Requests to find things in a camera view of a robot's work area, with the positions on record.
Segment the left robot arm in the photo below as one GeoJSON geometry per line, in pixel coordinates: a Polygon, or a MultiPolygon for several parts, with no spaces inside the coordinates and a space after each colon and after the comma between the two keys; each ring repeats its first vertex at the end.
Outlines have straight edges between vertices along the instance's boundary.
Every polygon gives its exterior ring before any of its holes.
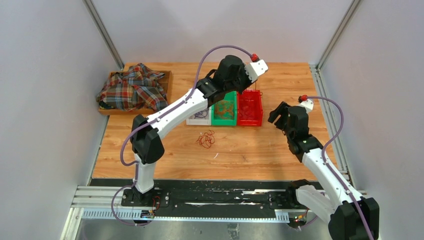
{"type": "Polygon", "coordinates": [[[262,59],[243,63],[239,57],[227,55],[216,69],[198,80],[180,99],[147,117],[136,116],[129,139],[136,165],[133,180],[135,202],[146,207],[153,201],[151,189],[156,162],[165,153],[162,140],[167,134],[189,117],[223,100],[226,94],[242,93],[268,69],[262,59]]]}

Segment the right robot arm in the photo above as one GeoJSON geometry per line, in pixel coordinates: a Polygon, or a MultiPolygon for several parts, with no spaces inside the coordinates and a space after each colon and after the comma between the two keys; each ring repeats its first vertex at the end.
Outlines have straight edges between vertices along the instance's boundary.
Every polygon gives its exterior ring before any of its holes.
{"type": "Polygon", "coordinates": [[[294,209],[305,206],[315,213],[327,223],[333,240],[377,240],[380,206],[346,180],[324,146],[310,134],[309,112],[313,107],[310,99],[294,106],[283,101],[268,117],[268,122],[286,136],[290,152],[314,174],[324,190],[320,193],[305,179],[293,181],[285,195],[286,203],[294,209]]]}

